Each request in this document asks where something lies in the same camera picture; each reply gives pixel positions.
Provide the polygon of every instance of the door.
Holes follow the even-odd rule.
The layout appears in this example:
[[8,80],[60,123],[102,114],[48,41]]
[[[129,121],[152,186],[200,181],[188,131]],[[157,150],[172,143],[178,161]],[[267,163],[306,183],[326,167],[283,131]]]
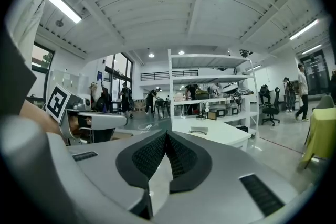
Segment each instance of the door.
[[322,50],[301,58],[308,84],[308,95],[328,92],[329,73]]

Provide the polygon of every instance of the floor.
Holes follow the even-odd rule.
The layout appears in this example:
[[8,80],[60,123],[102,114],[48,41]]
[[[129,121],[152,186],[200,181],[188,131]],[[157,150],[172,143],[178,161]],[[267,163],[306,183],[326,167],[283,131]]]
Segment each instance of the floor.
[[[308,118],[311,109],[318,104],[309,102]],[[259,138],[250,139],[247,152],[260,163],[280,174],[290,182],[298,193],[316,184],[327,166],[327,161],[314,158],[307,169],[300,166],[300,160],[305,152],[304,142],[309,129],[309,122],[297,121],[294,112],[280,112],[275,118],[280,120],[273,127],[266,122],[259,125]],[[134,135],[146,132],[148,129],[171,129],[169,118],[159,119],[157,113],[153,117],[143,112],[135,113],[134,118],[118,132]],[[173,179],[170,163],[165,156],[161,165],[151,178],[150,193],[154,214],[163,206],[169,194],[169,182]]]

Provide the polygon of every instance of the yellow cloth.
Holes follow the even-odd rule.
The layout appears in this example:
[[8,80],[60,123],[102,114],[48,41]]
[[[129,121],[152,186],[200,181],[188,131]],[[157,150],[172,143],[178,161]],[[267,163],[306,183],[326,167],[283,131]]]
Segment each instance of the yellow cloth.
[[336,108],[314,109],[310,117],[310,135],[307,150],[302,161],[306,162],[312,154],[329,158],[336,144]]

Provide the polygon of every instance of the fluorescent light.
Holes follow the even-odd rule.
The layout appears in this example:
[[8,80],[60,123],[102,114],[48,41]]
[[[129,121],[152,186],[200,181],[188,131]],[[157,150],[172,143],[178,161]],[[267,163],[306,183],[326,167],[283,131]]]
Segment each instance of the fluorescent light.
[[290,40],[293,40],[295,38],[297,38],[298,36],[300,36],[301,34],[303,34],[304,32],[306,32],[308,29],[312,28],[315,24],[317,24],[319,22],[319,20],[315,20],[312,23],[310,23],[309,25],[307,25],[304,29],[298,31],[295,35],[289,37]]
[[253,69],[257,69],[257,68],[259,68],[259,67],[262,67],[262,65],[258,65],[258,66],[256,66],[256,67],[253,67]]
[[39,65],[38,63],[34,63],[34,62],[32,62],[31,63],[33,66],[36,66],[36,67],[42,67],[41,65]]
[[315,50],[315,49],[317,49],[317,48],[319,48],[319,47],[321,47],[322,46],[322,44],[319,44],[319,45],[317,45],[317,46],[315,46],[315,47],[313,47],[313,48],[311,48],[311,49],[309,49],[309,50],[306,50],[305,52],[303,52],[302,54],[307,54],[308,52],[310,52],[310,51],[312,51],[312,50]]
[[65,15],[67,15],[71,20],[75,23],[78,23],[82,20],[63,0],[49,0],[52,2],[56,7],[60,9]]

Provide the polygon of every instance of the railing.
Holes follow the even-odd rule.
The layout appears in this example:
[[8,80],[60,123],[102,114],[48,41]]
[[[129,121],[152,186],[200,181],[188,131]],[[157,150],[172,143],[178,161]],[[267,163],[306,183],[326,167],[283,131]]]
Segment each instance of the railing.
[[[198,76],[198,70],[173,71],[173,77]],[[140,80],[161,80],[169,79],[169,72],[143,73],[140,74]]]

